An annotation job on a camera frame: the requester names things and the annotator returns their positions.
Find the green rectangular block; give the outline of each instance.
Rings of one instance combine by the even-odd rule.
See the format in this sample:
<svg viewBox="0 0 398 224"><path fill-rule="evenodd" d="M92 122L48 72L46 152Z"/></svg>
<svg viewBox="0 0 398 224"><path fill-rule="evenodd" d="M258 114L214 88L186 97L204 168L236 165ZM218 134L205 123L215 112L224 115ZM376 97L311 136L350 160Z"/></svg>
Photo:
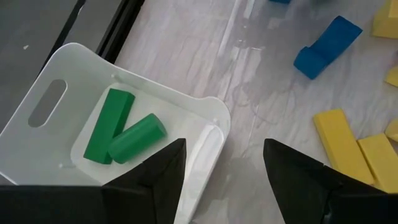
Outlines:
<svg viewBox="0 0 398 224"><path fill-rule="evenodd" d="M123 132L135 96L121 90L110 89L101 109L84 158L100 164L112 163L108 154L112 139Z"/></svg>

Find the white plastic bin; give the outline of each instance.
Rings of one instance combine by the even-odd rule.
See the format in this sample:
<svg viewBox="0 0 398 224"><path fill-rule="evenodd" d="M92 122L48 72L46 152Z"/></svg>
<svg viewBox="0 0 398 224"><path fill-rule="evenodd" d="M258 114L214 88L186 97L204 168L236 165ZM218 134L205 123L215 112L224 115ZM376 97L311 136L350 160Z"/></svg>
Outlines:
<svg viewBox="0 0 398 224"><path fill-rule="evenodd" d="M65 81L66 90L45 123L33 128L28 119L54 80ZM82 158L109 88L136 96L126 128L155 113L169 134L123 165ZM230 122L227 107L217 98L192 98L118 68L80 44L67 44L52 55L0 134L0 173L19 185L103 185L177 138L186 138L185 181L175 223L188 223Z"/></svg>

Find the table surface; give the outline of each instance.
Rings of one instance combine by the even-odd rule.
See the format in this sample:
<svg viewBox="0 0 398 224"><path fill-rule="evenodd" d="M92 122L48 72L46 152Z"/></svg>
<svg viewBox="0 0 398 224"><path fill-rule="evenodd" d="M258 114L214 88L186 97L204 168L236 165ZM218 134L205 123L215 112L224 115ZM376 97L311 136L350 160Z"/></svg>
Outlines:
<svg viewBox="0 0 398 224"><path fill-rule="evenodd" d="M283 223L262 158L274 138L329 165L312 122L343 108L357 138L398 117L383 82L398 40L370 35L381 0L146 0L116 65L194 97L217 96L231 132L192 223ZM364 29L316 80L293 66L341 15Z"/></svg>

